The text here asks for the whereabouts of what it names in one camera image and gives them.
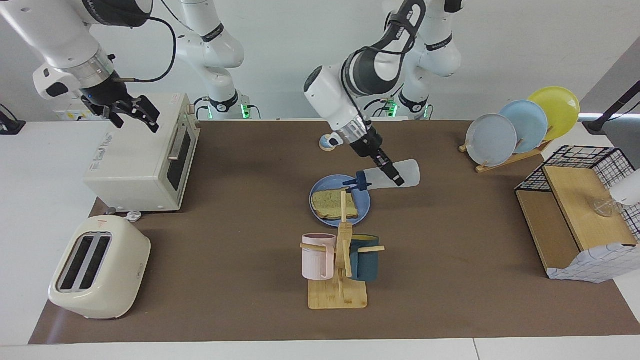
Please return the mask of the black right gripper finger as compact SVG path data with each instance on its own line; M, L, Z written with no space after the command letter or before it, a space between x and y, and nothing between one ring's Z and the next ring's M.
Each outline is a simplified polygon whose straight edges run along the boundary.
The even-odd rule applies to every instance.
M130 100L127 101L127 114L133 119L144 123L151 132L158 132L160 128L158 125L160 110L157 109L147 96L141 95L130 98Z
M102 117L112 123L117 129L122 129L124 121L116 112L112 111L109 106L102 108Z

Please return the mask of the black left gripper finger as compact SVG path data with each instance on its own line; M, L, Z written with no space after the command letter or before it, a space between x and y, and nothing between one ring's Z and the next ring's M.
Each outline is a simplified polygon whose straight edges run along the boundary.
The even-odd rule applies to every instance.
M374 162L377 168L381 170L389 180L393 181L396 186L400 187L405 184L404 178L383 150L377 150L375 152Z

